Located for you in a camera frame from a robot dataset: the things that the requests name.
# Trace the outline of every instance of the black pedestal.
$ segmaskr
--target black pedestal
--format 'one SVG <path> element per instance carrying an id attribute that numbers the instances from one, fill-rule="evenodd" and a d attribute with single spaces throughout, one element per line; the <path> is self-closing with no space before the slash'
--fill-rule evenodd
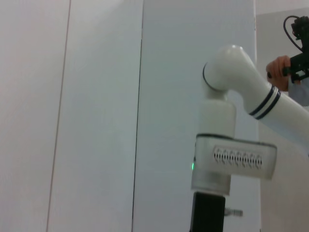
<path id="1" fill-rule="evenodd" d="M 225 198 L 195 192 L 190 232 L 223 232 Z"/>

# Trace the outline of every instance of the ventilation slots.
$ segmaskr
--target ventilation slots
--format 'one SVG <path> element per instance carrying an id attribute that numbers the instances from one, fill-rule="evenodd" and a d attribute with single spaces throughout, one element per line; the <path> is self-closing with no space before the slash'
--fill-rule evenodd
<path id="1" fill-rule="evenodd" d="M 217 163 L 244 168 L 261 169 L 263 162 L 260 155 L 235 149 L 216 148 L 213 157 Z"/>

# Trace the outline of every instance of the panel seam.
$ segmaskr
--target panel seam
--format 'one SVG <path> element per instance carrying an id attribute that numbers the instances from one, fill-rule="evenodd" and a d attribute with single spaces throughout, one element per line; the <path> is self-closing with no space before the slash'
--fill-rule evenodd
<path id="1" fill-rule="evenodd" d="M 141 70 L 141 50 L 142 50 L 142 38 L 143 38 L 143 21 L 144 21 L 144 6 L 143 1 L 142 15 L 141 15 L 141 37 L 140 37 L 140 70 Z M 137 136 L 138 136 L 138 126 L 139 126 L 139 104 L 140 104 L 140 75 L 139 75 L 139 92 L 137 98 L 137 118 L 136 118 L 136 140 L 135 140 L 135 160 L 134 160 L 134 180 L 133 180 L 133 203 L 132 203 L 132 222 L 131 222 L 131 232 L 133 232 L 133 220 L 134 220 L 134 197 L 135 197 L 135 177 L 136 177 L 136 155 L 137 155 Z"/>
<path id="2" fill-rule="evenodd" d="M 60 109 L 61 109 L 61 100 L 62 100 L 64 71 L 65 71 L 66 56 L 67 56 L 67 44 L 68 44 L 70 12 L 71 12 L 71 0 L 69 0 L 68 22 L 67 22 L 67 31 L 66 31 L 66 41 L 65 41 L 65 47 L 64 47 L 64 58 L 63 58 L 63 68 L 62 68 L 62 78 L 61 78 L 61 88 L 60 88 L 59 109 L 58 109 L 58 118 L 57 118 L 57 126 L 56 126 L 56 139 L 55 139 L 53 167 L 52 167 L 52 177 L 51 177 L 51 182 L 50 182 L 49 200 L 48 200 L 48 209 L 47 209 L 46 232 L 48 232 L 48 227 L 49 227 L 49 217 L 50 217 L 50 210 L 51 210 L 51 199 L 52 199 L 52 192 L 53 192 L 53 180 L 54 180 L 56 150 L 57 150 L 58 132 L 59 132 Z"/>

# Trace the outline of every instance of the black stripe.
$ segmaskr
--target black stripe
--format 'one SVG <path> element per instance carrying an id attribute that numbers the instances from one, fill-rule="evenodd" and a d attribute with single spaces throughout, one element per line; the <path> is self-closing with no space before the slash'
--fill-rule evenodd
<path id="1" fill-rule="evenodd" d="M 262 118 L 264 118 L 271 110 L 272 108 L 274 108 L 274 106 L 277 104 L 279 98 L 280 98 L 280 95 L 281 95 L 281 91 L 278 90 L 278 93 L 274 99 L 274 101 L 270 104 L 270 106 L 264 111 L 264 113 L 262 113 L 260 116 L 256 117 L 255 119 L 257 120 L 260 120 Z"/>
<path id="2" fill-rule="evenodd" d="M 213 88 L 213 87 L 212 87 L 210 84 L 208 84 L 208 82 L 206 81 L 206 78 L 205 78 L 205 75 L 204 75 L 204 71 L 205 71 L 206 65 L 207 65 L 207 63 L 205 64 L 205 66 L 204 66 L 204 68 L 203 68 L 203 79 L 204 79 L 205 83 L 208 85 L 209 88 L 211 88 L 211 89 L 214 90 L 214 91 L 219 91 L 219 90 Z"/>
<path id="3" fill-rule="evenodd" d="M 267 94 L 266 98 L 264 99 L 264 101 L 262 101 L 262 103 L 255 109 L 253 110 L 251 113 L 249 113 L 251 116 L 257 114 L 269 101 L 269 99 L 271 98 L 271 96 L 273 95 L 275 91 L 275 87 L 272 86 L 269 93 Z"/>
<path id="4" fill-rule="evenodd" d="M 211 138 L 218 138 L 218 139 L 233 139 L 231 137 L 220 135 L 220 134 L 208 134 L 208 133 L 199 133 L 197 134 L 198 137 L 211 137 Z"/>

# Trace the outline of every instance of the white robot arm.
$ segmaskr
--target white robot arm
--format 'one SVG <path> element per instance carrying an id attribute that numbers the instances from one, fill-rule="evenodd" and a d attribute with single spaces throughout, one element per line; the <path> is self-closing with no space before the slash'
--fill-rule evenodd
<path id="1" fill-rule="evenodd" d="M 190 232 L 222 232 L 231 175 L 271 179 L 277 155 L 274 145 L 234 139 L 236 109 L 227 100 L 227 91 L 242 96 L 248 114 L 304 148 L 309 146 L 309 112 L 261 77 L 235 45 L 222 48 L 205 65 L 202 86 L 205 99 L 192 166 Z"/>

